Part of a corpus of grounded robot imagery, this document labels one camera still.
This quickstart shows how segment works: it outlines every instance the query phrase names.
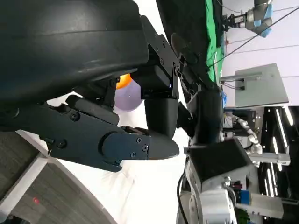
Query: metal frame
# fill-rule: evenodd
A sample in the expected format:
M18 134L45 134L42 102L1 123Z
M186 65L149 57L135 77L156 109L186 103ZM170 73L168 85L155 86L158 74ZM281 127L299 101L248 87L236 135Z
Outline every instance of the metal frame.
M41 153L33 160L18 181L11 187L7 194L0 201L0 223L4 222L10 215L11 211L21 200L33 181L48 163Z

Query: wire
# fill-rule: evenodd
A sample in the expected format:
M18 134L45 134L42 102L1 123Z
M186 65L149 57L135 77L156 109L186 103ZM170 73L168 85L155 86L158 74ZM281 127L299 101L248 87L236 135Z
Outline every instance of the wire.
M251 36L251 37L248 37L248 38L246 38L246 39L239 40L239 41L233 41L233 42L229 42L228 44L233 44L233 43L238 43L238 42L247 41L247 40L249 40L249 39L250 39L250 38L252 38L252 37L254 37L254 36Z
M299 7L299 6L293 6L293 7L288 7L288 8L277 9L277 10L274 10L273 12L285 11L285 10L292 9L292 8L297 8L297 7Z
M281 17L279 20L277 20L275 23L271 24L268 28L264 29L262 32L266 31L267 29L273 27L275 24L277 24L278 22L282 21L285 17L289 16L290 14L296 12L299 9L296 8L294 10L292 10L291 12L287 13L286 15L284 15L283 17ZM253 39L255 39L256 37L258 37L262 32L258 33L257 35L251 37L249 40L247 40L245 43L243 43L241 46L237 47L235 50L233 50L232 52L230 52L229 54L225 55L223 58L221 58L220 60L216 61L215 63L213 63L212 65L209 66L209 68L213 67L214 65L216 65L218 62L222 61L223 59L227 58L228 56L232 55L233 53L235 53L237 50L239 50L240 48L242 48L244 45L246 45L247 43L249 43L250 41L252 41Z
M235 10L233 10L233 9L230 9L230 8L224 6L223 4L221 4L221 3L219 2L219 0L217 0L217 2L218 2L219 5L221 5L222 7L226 8L226 9L232 11L232 12L235 12L235 13L241 13L241 12L235 11Z
M181 177L178 180L177 197L178 197L178 206L179 206L179 209L181 210L181 213L182 213L183 219L185 221L185 224L188 224L188 220L187 220L186 214L185 214L184 209L183 209L183 205L182 205L181 197L180 197L180 192L179 192L180 185L181 185L181 182L182 182L184 176L185 176L185 172L181 175Z
M226 87L228 87L228 88L230 88L230 89L233 89L233 90L241 90L241 88L238 88L238 87L229 85L229 84L227 84L227 83L223 83L222 85L224 85L224 86L226 86Z

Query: gray panel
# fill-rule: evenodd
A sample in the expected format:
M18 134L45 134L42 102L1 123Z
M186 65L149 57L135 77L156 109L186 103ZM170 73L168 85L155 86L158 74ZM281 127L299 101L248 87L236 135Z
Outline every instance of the gray panel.
M252 107L288 103L283 80L277 65L268 64L236 71L237 76L261 74L259 78L245 78L245 82L236 82L236 87L245 86L245 90L235 91L236 107Z

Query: computer monitor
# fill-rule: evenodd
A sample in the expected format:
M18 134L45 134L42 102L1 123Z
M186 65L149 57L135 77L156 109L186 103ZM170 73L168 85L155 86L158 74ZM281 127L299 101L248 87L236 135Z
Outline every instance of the computer monitor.
M235 76L221 82L236 80L235 107L255 107L289 102L277 65L267 64L236 71Z

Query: gray robot arm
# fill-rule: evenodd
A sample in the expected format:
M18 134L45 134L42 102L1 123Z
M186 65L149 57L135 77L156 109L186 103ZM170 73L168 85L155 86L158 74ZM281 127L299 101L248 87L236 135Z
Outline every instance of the gray robot arm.
M255 0L254 8L247 13L235 16L231 14L230 17L223 17L224 30L228 31L230 28L246 28L262 37L266 37L272 25L273 8L271 0Z

